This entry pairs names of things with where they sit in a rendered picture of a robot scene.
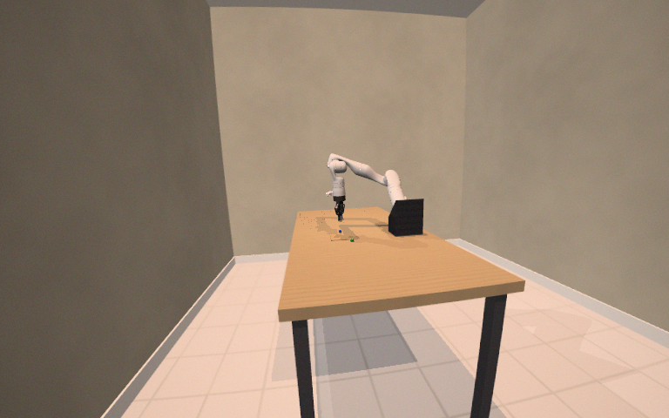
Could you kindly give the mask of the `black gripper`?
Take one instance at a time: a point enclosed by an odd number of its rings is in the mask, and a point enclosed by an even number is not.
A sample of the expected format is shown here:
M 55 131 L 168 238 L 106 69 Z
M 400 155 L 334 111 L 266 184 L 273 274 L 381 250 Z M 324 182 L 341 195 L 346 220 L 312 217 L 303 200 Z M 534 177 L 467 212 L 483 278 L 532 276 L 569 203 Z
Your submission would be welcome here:
M 345 196 L 334 196 L 334 201 L 336 202 L 336 207 L 334 208 L 336 215 L 338 215 L 338 221 L 341 221 L 342 219 L 342 214 L 344 213 L 344 207 L 345 204 L 343 204 L 343 201 L 346 200 L 346 195 Z M 342 219 L 343 220 L 343 219 Z

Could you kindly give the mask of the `tan square mat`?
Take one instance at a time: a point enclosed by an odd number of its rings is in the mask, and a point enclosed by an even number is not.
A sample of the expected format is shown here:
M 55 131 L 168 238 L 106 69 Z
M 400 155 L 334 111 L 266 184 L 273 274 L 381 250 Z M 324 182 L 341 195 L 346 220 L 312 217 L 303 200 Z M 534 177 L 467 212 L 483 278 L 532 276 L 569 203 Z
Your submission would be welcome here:
M 331 241 L 332 240 L 355 239 L 353 237 L 352 233 L 331 233 L 330 238 L 331 238 Z

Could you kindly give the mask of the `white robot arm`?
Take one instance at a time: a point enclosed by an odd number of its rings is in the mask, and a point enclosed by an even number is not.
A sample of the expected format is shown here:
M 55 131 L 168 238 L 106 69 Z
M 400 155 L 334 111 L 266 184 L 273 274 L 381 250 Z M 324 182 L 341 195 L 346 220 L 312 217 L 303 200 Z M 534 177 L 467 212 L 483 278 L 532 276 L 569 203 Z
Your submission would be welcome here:
M 339 162 L 336 162 L 338 161 Z M 344 178 L 337 177 L 336 173 L 344 173 L 347 170 L 347 166 L 352 170 L 355 175 L 364 177 L 366 179 L 371 179 L 377 183 L 385 185 L 388 187 L 389 197 L 394 205 L 396 200 L 403 200 L 406 197 L 402 193 L 401 182 L 398 177 L 398 174 L 393 170 L 386 171 L 385 175 L 377 174 L 370 166 L 364 165 L 359 162 L 341 157 L 336 154 L 330 154 L 328 160 L 328 168 L 331 172 L 333 179 L 333 191 L 326 192 L 326 196 L 345 196 L 345 185 Z M 388 183 L 389 182 L 389 183 Z

